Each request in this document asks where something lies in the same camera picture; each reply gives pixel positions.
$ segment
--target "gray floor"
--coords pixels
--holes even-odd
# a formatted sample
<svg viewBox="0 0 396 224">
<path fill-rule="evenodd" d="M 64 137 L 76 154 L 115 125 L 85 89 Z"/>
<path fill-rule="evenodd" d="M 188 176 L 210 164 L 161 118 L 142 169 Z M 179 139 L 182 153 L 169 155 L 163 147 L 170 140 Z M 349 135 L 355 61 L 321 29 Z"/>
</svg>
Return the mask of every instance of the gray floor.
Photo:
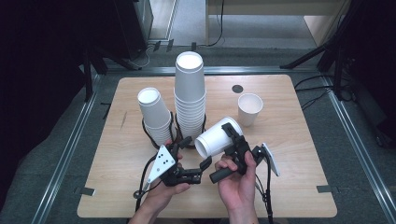
<svg viewBox="0 0 396 224">
<path fill-rule="evenodd" d="M 288 74 L 294 83 L 307 77 L 319 75 L 315 71 L 315 65 L 320 55 L 302 64 L 295 71 L 279 70 L 277 67 L 280 64 L 291 62 L 314 48 L 299 43 L 286 47 L 284 45 L 285 42 L 280 40 L 280 47 L 271 44 L 266 45 L 265 48 L 199 47 L 196 51 L 204 58 L 207 68 L 213 66 L 262 66 L 262 71 L 266 71 L 262 74 Z M 66 167 L 64 178 L 61 179 L 62 184 L 57 191 L 48 216 L 43 219 L 43 223 L 125 223 L 123 218 L 99 219 L 77 216 L 80 196 L 74 191 L 76 187 L 85 185 L 93 155 L 106 122 L 104 115 L 107 111 L 107 105 L 101 103 L 111 103 L 120 78 L 146 76 L 158 71 L 156 68 L 173 67 L 176 56 L 186 50 L 189 50 L 189 47 L 178 47 L 177 45 L 170 51 L 166 47 L 161 47 L 157 51 L 149 49 L 147 51 L 149 59 L 145 54 L 142 54 L 139 59 L 134 61 L 137 64 L 148 63 L 139 72 L 126 71 L 114 63 L 109 64 L 109 73 L 99 78 L 91 113 L 87 117 L 70 164 Z M 320 85 L 323 85 L 323 82 L 318 78 L 307 81 L 301 87 L 308 88 Z M 322 93 L 323 90 L 303 91 L 298 92 L 297 95 L 301 105 L 303 105 Z M 1 211 L 0 223 L 32 223 L 32 220 L 36 220 L 36 210 L 68 144 L 70 133 L 73 131 L 78 116 L 84 107 L 84 97 L 84 90 L 81 90 L 64 112 L 48 139 L 34 148 L 21 163 L 9 190 L 7 203 Z M 390 192 L 394 193 L 396 178 L 392 169 L 396 163 L 396 152 L 381 148 L 376 144 L 375 135 L 358 105 L 347 102 L 345 107 L 375 167 L 389 187 Z M 338 214 L 333 218 L 290 218 L 288 219 L 289 223 L 389 223 L 377 194 L 373 191 L 367 174 L 361 167 L 361 162 L 347 136 L 343 123 L 334 110 L 329 95 L 325 95 L 308 107 L 304 111 L 304 115 L 325 175 L 334 189 L 333 197 Z"/>
</svg>

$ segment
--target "table top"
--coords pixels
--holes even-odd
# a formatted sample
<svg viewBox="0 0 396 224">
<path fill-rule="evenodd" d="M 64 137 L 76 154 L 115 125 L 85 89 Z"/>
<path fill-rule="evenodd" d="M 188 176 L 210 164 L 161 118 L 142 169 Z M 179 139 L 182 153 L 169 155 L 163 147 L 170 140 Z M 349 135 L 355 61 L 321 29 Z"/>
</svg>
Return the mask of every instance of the table top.
<svg viewBox="0 0 396 224">
<path fill-rule="evenodd" d="M 134 214 L 133 194 L 139 188 L 145 164 L 156 153 L 141 126 L 137 94 L 146 87 L 154 87 L 160 91 L 167 107 L 175 112 L 174 83 L 174 77 L 120 80 L 85 185 L 95 189 L 95 193 L 81 196 L 80 217 L 131 217 Z M 258 94 L 264 102 L 254 125 L 242 129 L 251 148 L 265 142 L 276 160 L 280 176 L 271 178 L 274 217 L 334 217 L 337 209 L 332 194 L 317 189 L 328 183 L 290 77 L 206 76 L 207 129 L 226 116 L 237 120 L 237 99 L 242 93 L 233 92 L 234 85 L 242 86 L 242 93 Z M 195 149 L 181 149 L 180 153 L 185 169 L 198 168 L 203 160 Z M 227 217 L 217 184 L 209 179 L 220 156 L 213 158 L 202 183 L 174 196 L 159 217 Z M 257 175 L 265 189 L 265 162 L 257 167 Z M 267 217 L 259 192 L 256 192 L 255 205 L 258 216 Z"/>
</svg>

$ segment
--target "white paper cup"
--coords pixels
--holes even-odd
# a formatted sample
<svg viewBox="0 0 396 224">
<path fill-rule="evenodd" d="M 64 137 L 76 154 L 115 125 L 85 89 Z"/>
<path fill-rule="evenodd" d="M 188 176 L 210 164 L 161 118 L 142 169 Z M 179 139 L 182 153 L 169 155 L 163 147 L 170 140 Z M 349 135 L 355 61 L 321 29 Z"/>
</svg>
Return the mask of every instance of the white paper cup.
<svg viewBox="0 0 396 224">
<path fill-rule="evenodd" d="M 195 139 L 195 148 L 204 159 L 209 156 L 218 155 L 225 148 L 233 144 L 233 140 L 221 128 L 225 123 L 231 123 L 233 128 L 240 135 L 243 135 L 242 129 L 239 127 L 238 123 L 230 117 L 225 117 Z"/>
<path fill-rule="evenodd" d="M 205 95 L 204 61 L 201 55 L 186 51 L 177 56 L 175 94 L 186 102 L 194 102 Z"/>
<path fill-rule="evenodd" d="M 260 96 L 253 93 L 245 93 L 238 99 L 238 121 L 242 126 L 248 127 L 262 111 L 263 102 Z"/>
<path fill-rule="evenodd" d="M 168 122 L 171 115 L 157 89 L 147 87 L 137 94 L 137 99 L 143 119 L 149 127 L 159 128 Z"/>
</svg>

